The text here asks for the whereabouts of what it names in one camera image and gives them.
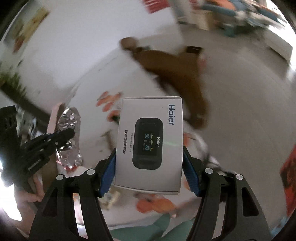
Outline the person left hand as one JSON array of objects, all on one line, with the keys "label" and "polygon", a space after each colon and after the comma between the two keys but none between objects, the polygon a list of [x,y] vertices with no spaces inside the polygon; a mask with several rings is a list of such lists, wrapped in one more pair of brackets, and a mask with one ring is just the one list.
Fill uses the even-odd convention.
[{"label": "person left hand", "polygon": [[39,177],[37,174],[34,174],[32,176],[32,180],[35,185],[36,192],[30,193],[25,191],[22,187],[15,187],[15,200],[18,204],[18,206],[21,206],[21,204],[28,204],[28,203],[33,203],[33,204],[39,204],[42,202],[44,198],[44,189],[43,185],[39,180]]}]

